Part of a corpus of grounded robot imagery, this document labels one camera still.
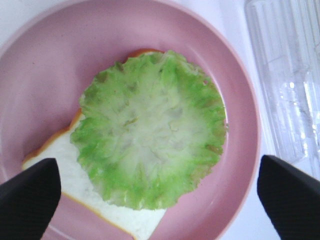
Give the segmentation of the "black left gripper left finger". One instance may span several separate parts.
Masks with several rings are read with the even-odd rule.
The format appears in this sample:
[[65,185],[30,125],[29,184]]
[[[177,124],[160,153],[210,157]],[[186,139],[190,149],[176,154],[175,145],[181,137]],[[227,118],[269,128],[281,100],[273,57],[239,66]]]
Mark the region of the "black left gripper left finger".
[[56,159],[45,158],[0,185],[0,238],[39,240],[61,198]]

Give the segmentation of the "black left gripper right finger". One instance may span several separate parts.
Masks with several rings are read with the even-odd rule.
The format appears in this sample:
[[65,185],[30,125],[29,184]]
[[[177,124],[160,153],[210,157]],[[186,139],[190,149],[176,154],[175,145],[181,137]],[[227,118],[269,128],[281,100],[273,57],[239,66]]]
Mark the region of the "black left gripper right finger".
[[282,240],[320,238],[320,182],[284,160],[264,155],[257,194]]

